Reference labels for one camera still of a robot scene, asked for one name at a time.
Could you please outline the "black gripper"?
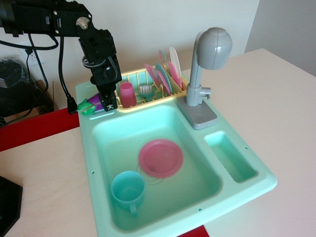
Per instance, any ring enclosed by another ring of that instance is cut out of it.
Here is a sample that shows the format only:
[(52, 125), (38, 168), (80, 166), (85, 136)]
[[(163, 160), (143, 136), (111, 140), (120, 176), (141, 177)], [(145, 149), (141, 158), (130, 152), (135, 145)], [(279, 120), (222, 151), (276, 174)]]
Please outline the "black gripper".
[(84, 53), (82, 61), (91, 70), (93, 84), (102, 95), (101, 105), (106, 112), (114, 110), (118, 107), (114, 91), (121, 81), (114, 39), (109, 30), (96, 29), (86, 17), (77, 19), (76, 29)]

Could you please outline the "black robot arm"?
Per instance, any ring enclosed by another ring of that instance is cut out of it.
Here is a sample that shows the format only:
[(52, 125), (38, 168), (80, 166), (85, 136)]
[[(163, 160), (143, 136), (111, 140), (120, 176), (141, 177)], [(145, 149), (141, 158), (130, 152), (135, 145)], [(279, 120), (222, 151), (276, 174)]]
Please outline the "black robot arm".
[(53, 40), (60, 37), (58, 73), (67, 97), (68, 112), (77, 104), (65, 85), (62, 73), (65, 37), (77, 37), (84, 53), (83, 65), (90, 69), (91, 83), (99, 91), (105, 111), (117, 109), (116, 84), (122, 80), (114, 39), (108, 30), (96, 29), (87, 8), (76, 1), (66, 0), (2, 0), (0, 25), (7, 34), (45, 34)]

